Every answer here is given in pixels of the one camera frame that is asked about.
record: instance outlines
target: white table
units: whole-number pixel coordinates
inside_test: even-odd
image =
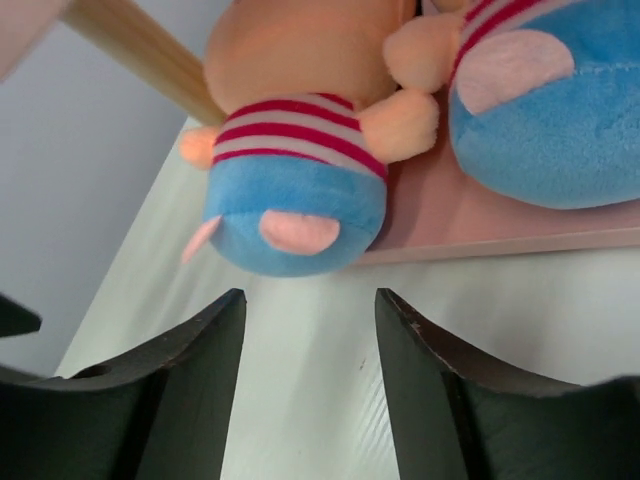
[[[58,373],[132,348],[243,288],[249,315],[226,480],[398,478],[373,321],[377,287],[538,373],[578,383],[640,373],[640,249],[363,267],[297,280],[248,275],[208,249],[179,268],[205,183],[174,148]]]

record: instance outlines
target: plush toy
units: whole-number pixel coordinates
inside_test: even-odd
[[[394,78],[450,81],[462,169],[521,201],[577,209],[640,198],[640,3],[475,0],[385,44]]]
[[[205,77],[229,116],[182,139],[210,169],[204,223],[239,267],[270,276],[340,269],[375,239],[387,165],[428,150],[438,105],[397,91],[385,38],[415,0],[236,0],[213,29]]]

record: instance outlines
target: striped shirt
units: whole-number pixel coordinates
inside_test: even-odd
[[[336,95],[273,98],[230,115],[213,164],[250,155],[291,155],[387,178],[387,167],[367,149],[353,105]]]
[[[535,18],[582,0],[472,0],[465,15],[452,78],[465,54],[482,40],[514,30]]]

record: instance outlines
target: black object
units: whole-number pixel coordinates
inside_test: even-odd
[[[387,289],[376,327],[402,480],[640,479],[640,378],[579,387],[526,372]]]
[[[41,323],[38,314],[0,293],[0,338],[35,333]]]
[[[72,379],[0,379],[0,478],[219,478],[245,307],[244,294],[230,291]]]

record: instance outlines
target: blue plush fabric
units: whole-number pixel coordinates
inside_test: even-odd
[[[575,73],[477,116],[454,91],[450,127],[462,169],[499,193],[556,209],[640,198],[640,1],[584,0],[521,28],[555,35]]]
[[[262,214],[280,210],[340,221],[340,235],[313,256],[272,248],[259,232]],[[274,277],[341,269],[360,257],[385,216],[386,185],[372,175],[289,156],[220,162],[210,172],[204,219],[222,215],[211,242],[240,268]]]

